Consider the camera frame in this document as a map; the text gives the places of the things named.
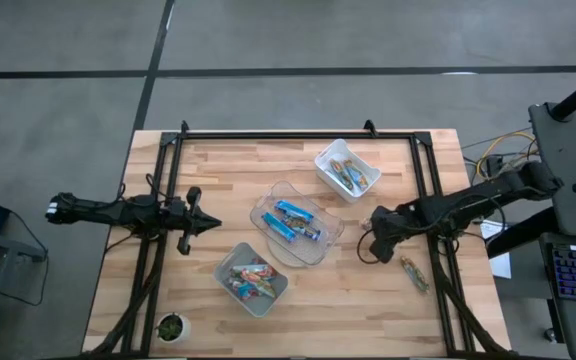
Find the concrete floor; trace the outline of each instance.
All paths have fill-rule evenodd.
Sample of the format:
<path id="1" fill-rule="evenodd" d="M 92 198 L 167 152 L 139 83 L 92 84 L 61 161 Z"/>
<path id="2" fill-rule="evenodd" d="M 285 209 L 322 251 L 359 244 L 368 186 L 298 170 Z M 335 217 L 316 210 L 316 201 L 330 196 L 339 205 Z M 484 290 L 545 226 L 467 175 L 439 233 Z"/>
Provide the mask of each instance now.
<path id="1" fill-rule="evenodd" d="M 148 67 L 163 0 L 0 0 L 0 71 Z M 177 1 L 161 68 L 576 65 L 576 0 Z M 46 223 L 59 191 L 111 199 L 143 79 L 0 80 L 0 204 L 50 249 L 46 298 L 4 301 L 0 359 L 76 354 L 107 227 Z M 576 73 L 159 79 L 146 129 L 456 128 L 469 144 L 527 127 L 527 108 L 576 89 Z M 516 151 L 520 140 L 499 150 Z M 485 146 L 464 153 L 477 158 Z M 543 204 L 507 209 L 520 221 Z M 34 279 L 10 291 L 35 296 Z M 502 297 L 513 348 L 566 357 L 541 338 L 545 303 Z"/>

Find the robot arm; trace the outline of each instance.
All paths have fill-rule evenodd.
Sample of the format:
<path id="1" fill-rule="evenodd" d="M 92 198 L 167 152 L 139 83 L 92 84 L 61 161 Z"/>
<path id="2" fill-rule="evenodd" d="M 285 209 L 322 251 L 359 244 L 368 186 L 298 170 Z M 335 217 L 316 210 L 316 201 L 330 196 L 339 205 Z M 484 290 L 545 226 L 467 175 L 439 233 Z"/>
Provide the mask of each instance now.
<path id="1" fill-rule="evenodd" d="M 123 226 L 144 239 L 158 236 L 161 230 L 183 230 L 178 250 L 188 255 L 188 237 L 220 226 L 221 221 L 204 214 L 199 207 L 201 189 L 188 190 L 186 202 L 179 197 L 165 202 L 157 201 L 155 195 L 137 195 L 113 202 L 83 200 L 71 193 L 59 193 L 50 200 L 46 218 L 53 224 L 72 224 L 87 221 L 111 226 Z"/>
<path id="2" fill-rule="evenodd" d="M 375 241 L 370 252 L 383 263 L 390 261 L 394 247 L 415 235 L 435 232 L 452 237 L 480 216 L 519 199 L 551 198 L 561 187 L 548 167 L 540 162 L 525 163 L 517 170 L 447 195 L 433 195 L 401 204 L 393 211 L 378 206 L 370 218 Z"/>

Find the small potted plant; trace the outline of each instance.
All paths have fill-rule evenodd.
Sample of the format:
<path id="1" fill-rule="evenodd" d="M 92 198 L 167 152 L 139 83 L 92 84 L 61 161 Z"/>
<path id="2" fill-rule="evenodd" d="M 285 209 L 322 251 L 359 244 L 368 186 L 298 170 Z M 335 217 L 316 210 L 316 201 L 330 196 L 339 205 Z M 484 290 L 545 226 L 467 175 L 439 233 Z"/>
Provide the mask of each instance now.
<path id="1" fill-rule="evenodd" d="M 164 343 L 173 343 L 188 338 L 190 321 L 177 313 L 169 313 L 159 320 L 157 338 Z"/>

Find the cable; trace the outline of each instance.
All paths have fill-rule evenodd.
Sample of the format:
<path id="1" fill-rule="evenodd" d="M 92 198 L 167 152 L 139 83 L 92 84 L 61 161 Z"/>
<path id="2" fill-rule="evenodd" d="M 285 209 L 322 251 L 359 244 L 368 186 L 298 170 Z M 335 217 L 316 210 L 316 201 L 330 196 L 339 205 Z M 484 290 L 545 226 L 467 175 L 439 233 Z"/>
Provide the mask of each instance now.
<path id="1" fill-rule="evenodd" d="M 108 253 L 108 251 L 110 251 L 110 249 L 112 249 L 112 248 L 114 248 L 115 246 L 117 246 L 117 245 L 121 244 L 122 242 L 124 242 L 124 241 L 126 241 L 126 240 L 130 239 L 130 238 L 131 238 L 131 237 L 133 237 L 133 236 L 134 236 L 134 234 L 130 234 L 130 235 L 126 236 L 125 238 L 123 238 L 123 239 L 121 239 L 121 240 L 117 241 L 116 243 L 114 243 L 114 244 L 112 244 L 112 245 L 108 246 L 108 247 L 106 248 L 106 250 L 104 250 L 104 254 Z"/>
<path id="2" fill-rule="evenodd" d="M 374 264 L 378 263 L 379 259 L 374 260 L 374 261 L 368 261 L 368 260 L 364 259 L 363 257 L 361 257 L 361 253 L 359 252 L 359 248 L 361 247 L 361 243 L 364 241 L 364 238 L 366 237 L 366 235 L 370 234 L 372 231 L 373 231 L 372 229 L 366 231 L 363 235 L 361 235 L 361 237 L 359 238 L 359 241 L 357 242 L 357 257 L 359 258 L 359 260 L 361 260 L 362 263 L 368 264 L 368 265 L 374 265 Z"/>
<path id="3" fill-rule="evenodd" d="M 146 182 L 148 183 L 148 185 L 150 185 L 151 189 L 153 189 L 157 194 L 163 196 L 164 199 L 166 200 L 172 199 L 172 197 L 161 192 L 161 190 L 159 190 L 159 186 L 155 186 L 154 184 L 155 179 L 152 177 L 152 174 L 146 174 Z"/>
<path id="4" fill-rule="evenodd" d="M 474 143 L 474 144 L 469 144 L 469 145 L 466 145 L 466 146 L 462 146 L 462 147 L 461 147 L 461 150 L 463 150 L 463 149 L 468 149 L 468 148 L 471 148 L 471 147 L 473 147 L 473 146 L 477 146 L 477 145 L 485 144 L 485 143 L 487 143 L 487 142 L 490 142 L 490 141 L 494 141 L 494 140 L 497 140 L 497 139 L 499 139 L 500 137 L 508 136 L 508 135 L 510 135 L 510 134 L 514 134 L 514 133 L 516 133 L 516 132 L 520 132 L 520 131 L 526 131 L 526 130 L 530 130 L 530 129 L 531 129 L 530 127 L 527 127 L 527 128 L 523 128 L 523 129 L 519 129 L 519 130 L 511 131 L 511 132 L 509 132 L 509 133 L 506 133 L 506 134 L 503 134 L 503 135 L 495 136 L 495 137 L 493 137 L 493 138 L 490 138 L 490 139 L 486 139 L 486 140 L 478 141 L 478 142 L 476 142 L 476 143 Z"/>
<path id="5" fill-rule="evenodd" d="M 529 147 L 530 147 L 530 144 L 524 146 L 523 149 L 521 149 L 521 151 L 519 152 L 519 154 L 522 154 L 522 153 L 523 153 L 526 149 L 528 149 Z M 506 171 L 506 169 L 508 169 L 509 167 L 514 168 L 514 167 L 518 166 L 518 162 L 519 162 L 522 158 L 524 158 L 524 157 L 526 157 L 526 156 L 527 156 L 526 154 L 516 155 L 515 157 L 513 157 L 512 159 L 510 159 L 508 162 L 506 162 L 506 163 L 504 164 L 504 166 L 501 167 L 501 169 L 499 169 L 499 174 L 501 174 L 501 173 L 503 173 L 504 171 Z"/>
<path id="6" fill-rule="evenodd" d="M 109 203 L 107 203 L 107 204 L 103 204 L 103 205 L 94 205 L 94 206 L 91 206 L 91 207 L 88 208 L 88 211 L 97 211 L 97 210 L 107 209 L 107 208 L 109 208 L 109 207 L 117 204 L 120 200 L 123 200 L 123 199 L 124 199 L 124 193 L 125 193 L 125 192 L 126 192 L 126 184 L 122 182 L 121 185 L 119 186 L 119 194 L 117 195 L 117 197 L 116 197 L 113 201 L 111 201 L 111 202 L 109 202 Z M 75 206 L 84 207 L 84 206 L 81 206 L 81 205 L 76 205 L 76 204 L 72 201 L 72 200 L 74 200 L 74 201 L 77 201 L 77 200 L 78 200 L 77 197 L 75 197 L 74 195 L 69 194 L 70 197 L 71 197 L 71 199 L 67 199 L 65 195 L 66 195 L 66 194 L 64 194 L 64 193 L 59 193 L 59 194 L 58 194 L 58 196 L 59 196 L 59 198 L 61 199 L 61 201 L 63 201 L 63 202 L 65 202 L 66 204 L 70 205 L 70 207 L 75 207 Z"/>
<path id="7" fill-rule="evenodd" d="M 17 214 L 15 211 L 12 211 L 12 210 L 10 211 L 10 213 L 13 214 L 21 222 L 21 224 L 26 228 L 26 230 L 28 231 L 30 236 L 35 240 L 35 242 L 39 245 L 39 247 L 41 247 L 41 249 L 44 251 L 43 260 L 46 261 L 46 270 L 44 271 L 44 277 L 43 277 L 43 280 L 41 282 L 41 292 L 39 294 L 39 300 L 37 302 L 30 302 L 26 299 L 22 299 L 18 296 L 10 295 L 10 294 L 7 294 L 7 293 L 2 292 L 2 291 L 0 291 L 0 295 L 7 297 L 7 298 L 10 298 L 10 299 L 13 299 L 13 300 L 17 300 L 17 301 L 22 302 L 26 305 L 39 306 L 44 301 L 44 290 L 46 289 L 46 279 L 48 278 L 48 271 L 49 271 L 49 266 L 50 266 L 50 258 L 48 257 L 48 249 L 46 249 L 44 244 L 41 241 L 39 241 L 37 236 L 35 236 L 35 234 L 32 232 L 32 230 L 30 230 L 30 228 L 28 227 L 28 225 L 26 224 L 24 219 L 22 219 L 21 216 L 19 216 L 19 214 Z"/>
<path id="8" fill-rule="evenodd" d="M 528 145 L 528 151 L 526 152 L 526 161 L 530 160 L 530 149 L 532 149 L 532 145 L 537 141 L 537 139 L 533 140 L 530 145 Z"/>
<path id="9" fill-rule="evenodd" d="M 471 233 L 471 232 L 468 232 L 468 231 L 462 231 L 461 234 L 478 237 L 478 238 L 480 238 L 481 240 L 483 240 L 484 242 L 486 242 L 486 238 L 483 237 L 483 236 L 481 236 L 481 235 L 479 235 L 479 234 Z"/>
<path id="10" fill-rule="evenodd" d="M 499 236 L 501 236 L 501 234 L 503 234 L 504 231 L 506 231 L 506 225 L 508 224 L 506 222 L 506 213 L 504 213 L 504 209 L 501 208 L 501 206 L 499 205 L 498 202 L 494 202 L 494 204 L 497 207 L 497 210 L 499 210 L 499 214 L 501 215 L 501 231 L 498 232 L 497 234 L 491 236 L 490 238 L 486 239 L 482 236 L 480 236 L 480 238 L 482 238 L 484 240 L 484 242 L 486 243 L 486 247 L 488 247 L 488 245 L 490 245 L 490 243 L 492 243 L 494 240 L 496 240 Z"/>
<path id="11" fill-rule="evenodd" d="M 486 157 L 488 157 L 488 155 L 492 152 L 492 150 L 502 141 L 504 141 L 505 139 L 511 138 L 511 137 L 515 137 L 515 136 L 521 136 L 521 137 L 525 137 L 526 139 L 529 140 L 535 140 L 534 137 L 523 133 L 523 132 L 514 132 L 511 134 L 507 134 L 507 135 L 503 135 L 499 138 L 497 138 L 492 144 L 490 144 L 490 146 L 488 147 L 488 149 L 486 149 L 486 151 L 484 152 L 484 154 L 482 155 L 481 159 L 479 159 L 479 161 L 477 161 L 477 175 L 481 176 L 481 178 L 483 178 L 484 180 L 489 180 L 490 178 L 488 176 L 484 176 L 481 173 L 481 164 L 483 162 L 483 159 L 485 159 Z"/>
<path id="12" fill-rule="evenodd" d="M 453 251 L 455 252 L 455 254 L 456 254 L 457 251 L 459 250 L 459 238 L 454 237 L 454 238 L 452 238 L 452 239 L 450 239 L 450 240 L 452 240 L 453 242 L 455 242 L 455 241 L 457 242 L 457 246 L 455 247 L 455 250 L 453 250 Z M 441 251 L 439 251 L 439 248 L 437 248 L 437 252 L 438 252 L 440 255 L 447 256 L 446 254 L 444 254 L 444 253 L 442 253 Z"/>

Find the wooden table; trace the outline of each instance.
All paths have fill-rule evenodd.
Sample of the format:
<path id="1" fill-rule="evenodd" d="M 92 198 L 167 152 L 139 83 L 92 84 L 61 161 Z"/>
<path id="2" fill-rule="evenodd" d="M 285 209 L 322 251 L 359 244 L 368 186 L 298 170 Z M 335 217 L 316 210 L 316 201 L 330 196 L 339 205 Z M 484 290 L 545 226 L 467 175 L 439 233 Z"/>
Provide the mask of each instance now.
<path id="1" fill-rule="evenodd" d="M 444 192 L 468 187 L 456 131 L 431 133 Z M 144 175 L 154 171 L 160 134 L 135 134 L 124 176 L 126 196 L 150 191 Z M 365 265 L 355 252 L 363 233 L 359 222 L 369 217 L 377 205 L 394 208 L 418 197 L 408 142 L 348 140 L 351 150 L 382 171 L 381 179 L 352 205 L 315 175 L 313 159 L 329 143 L 330 140 L 184 141 L 176 194 L 183 197 L 190 186 L 200 186 L 202 210 L 221 219 L 223 225 L 191 238 L 190 256 L 182 256 L 175 248 L 180 234 L 169 235 L 156 320 L 165 313 L 179 312 L 190 319 L 192 333 L 189 340 L 180 344 L 165 345 L 153 339 L 152 356 L 445 355 L 434 287 L 431 286 L 430 294 L 422 295 L 399 261 Z M 426 188 L 432 192 L 428 174 L 425 179 Z M 250 221 L 249 213 L 257 200 L 281 180 L 290 182 L 344 220 L 344 233 L 314 268 L 290 268 L 276 261 L 265 235 Z M 474 226 L 469 231 L 479 232 Z M 113 230 L 109 243 L 126 235 L 126 230 Z M 214 267 L 239 242 L 249 243 L 289 278 L 286 293 L 262 319 L 247 313 L 212 277 Z M 365 242 L 366 257 L 371 256 L 367 251 L 369 243 Z M 469 236 L 462 237 L 460 243 L 457 258 L 466 301 L 495 340 L 509 348 L 484 245 Z M 130 240 L 106 255 L 84 350 L 99 344 L 125 310 L 137 253 L 138 241 Z M 411 258 L 432 281 L 425 236 L 397 245 L 397 255 Z M 463 348 L 456 312 L 451 310 L 458 348 Z M 141 333 L 142 325 L 137 322 L 136 334 Z"/>

